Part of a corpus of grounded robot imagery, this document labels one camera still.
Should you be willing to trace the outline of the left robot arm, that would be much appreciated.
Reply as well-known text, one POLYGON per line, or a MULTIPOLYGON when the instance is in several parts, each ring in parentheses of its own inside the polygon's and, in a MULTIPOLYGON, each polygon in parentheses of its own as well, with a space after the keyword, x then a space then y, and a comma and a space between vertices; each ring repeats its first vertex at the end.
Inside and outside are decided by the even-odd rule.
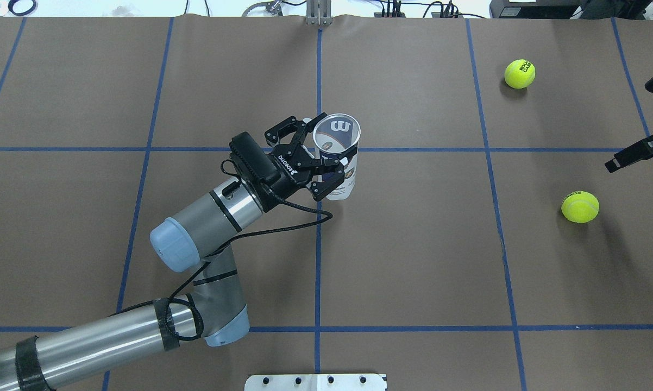
POLYGON ((291 116, 264 133, 264 151, 247 132, 232 137, 227 181, 166 218, 149 235, 173 272, 192 270, 181 294, 132 305, 92 323, 0 350, 0 390, 55 390, 150 355, 205 340, 224 346, 250 330, 232 242, 278 205, 318 214, 289 201, 304 188, 319 202, 354 178, 359 122, 343 113, 311 121, 291 116))

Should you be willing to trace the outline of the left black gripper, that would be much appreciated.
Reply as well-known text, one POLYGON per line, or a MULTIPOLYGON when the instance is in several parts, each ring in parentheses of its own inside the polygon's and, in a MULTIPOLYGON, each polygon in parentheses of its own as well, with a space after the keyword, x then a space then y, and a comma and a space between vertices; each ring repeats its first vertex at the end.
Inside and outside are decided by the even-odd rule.
POLYGON ((301 121, 295 116, 290 116, 265 131, 265 141, 272 148, 271 152, 267 153, 271 165, 263 167, 264 173, 255 185, 255 193, 264 212, 279 205, 279 201, 274 196, 287 200, 306 185, 312 198, 317 202, 324 198, 344 200, 349 195, 347 186, 349 159, 346 157, 314 159, 316 156, 305 146, 307 136, 326 116, 327 113, 320 113, 314 119, 307 118, 301 121), (294 151, 289 150, 290 144, 280 144, 283 138, 290 135, 292 135, 290 144, 298 146, 294 151))

